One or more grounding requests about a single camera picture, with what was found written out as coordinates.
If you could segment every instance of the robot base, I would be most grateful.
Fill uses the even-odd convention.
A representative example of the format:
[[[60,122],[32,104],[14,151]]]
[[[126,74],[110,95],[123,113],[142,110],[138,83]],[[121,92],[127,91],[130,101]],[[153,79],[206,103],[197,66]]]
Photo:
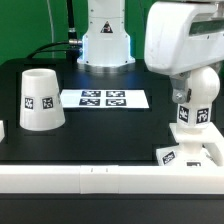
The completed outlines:
[[[118,67],[101,67],[101,66],[92,66],[84,63],[78,63],[78,68],[81,70],[85,70],[87,72],[94,72],[94,73],[119,73],[119,72],[126,72],[132,71],[135,69],[135,60],[132,63],[118,66]]]
[[[194,134],[184,132],[177,124],[170,124],[170,128],[179,145],[157,149],[156,156],[160,166],[217,166],[212,158],[214,153],[202,146],[203,143],[223,142],[222,135],[212,122],[202,132]]]

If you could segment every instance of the white cable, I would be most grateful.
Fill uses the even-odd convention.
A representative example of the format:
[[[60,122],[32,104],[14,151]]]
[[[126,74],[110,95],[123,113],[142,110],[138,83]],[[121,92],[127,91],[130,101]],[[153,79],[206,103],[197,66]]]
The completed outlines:
[[[48,7],[48,13],[49,13],[49,19],[50,19],[50,25],[51,25],[51,41],[52,43],[55,42],[55,32],[54,32],[54,22],[53,22],[53,17],[52,17],[52,12],[51,12],[51,4],[50,0],[47,0],[47,7]]]

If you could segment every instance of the white cylinder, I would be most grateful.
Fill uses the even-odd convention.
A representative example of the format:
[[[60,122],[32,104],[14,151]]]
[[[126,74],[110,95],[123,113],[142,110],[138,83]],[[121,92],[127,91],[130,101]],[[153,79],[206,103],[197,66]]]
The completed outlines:
[[[32,131],[44,131],[60,127],[64,122],[55,71],[24,71],[20,106],[21,127]]]

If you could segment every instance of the black and white pattern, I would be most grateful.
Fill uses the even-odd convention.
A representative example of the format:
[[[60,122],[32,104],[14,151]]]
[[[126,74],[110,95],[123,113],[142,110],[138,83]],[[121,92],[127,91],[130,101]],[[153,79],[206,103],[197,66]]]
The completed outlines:
[[[127,106],[127,102],[125,99],[107,99],[106,100],[106,106]]]
[[[106,97],[125,97],[125,91],[106,91]]]
[[[207,123],[209,118],[209,109],[201,109],[197,112],[197,124]]]
[[[25,97],[25,108],[30,110],[34,109],[34,100],[32,98]]]
[[[172,161],[175,158],[176,158],[176,156],[175,156],[174,151],[169,152],[167,155],[165,155],[163,157],[163,164],[166,165],[167,163],[169,163],[170,161]]]
[[[82,91],[82,97],[101,97],[101,91]]]
[[[58,93],[58,104],[61,104],[61,97],[60,97],[60,93]]]
[[[200,162],[187,162],[187,166],[199,167],[201,166]]]
[[[53,98],[52,97],[43,98],[42,104],[44,110],[53,108],[54,107]]]
[[[188,123],[189,118],[189,109],[183,106],[179,107],[179,119]]]
[[[80,99],[79,106],[100,106],[100,99]]]

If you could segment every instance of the green wall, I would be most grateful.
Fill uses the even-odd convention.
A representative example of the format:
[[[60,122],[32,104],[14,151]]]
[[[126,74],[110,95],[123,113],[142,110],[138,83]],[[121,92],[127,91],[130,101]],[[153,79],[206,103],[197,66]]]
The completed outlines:
[[[144,20],[153,0],[141,0]],[[55,40],[67,40],[65,0],[50,0]],[[81,36],[87,30],[87,0],[73,0],[76,29]],[[36,48],[51,42],[46,0],[0,0],[0,64],[8,59],[23,58]],[[139,0],[126,0],[126,31],[132,38],[132,55],[143,58],[144,26]],[[41,54],[38,57],[51,57]],[[65,57],[57,53],[56,57]]]

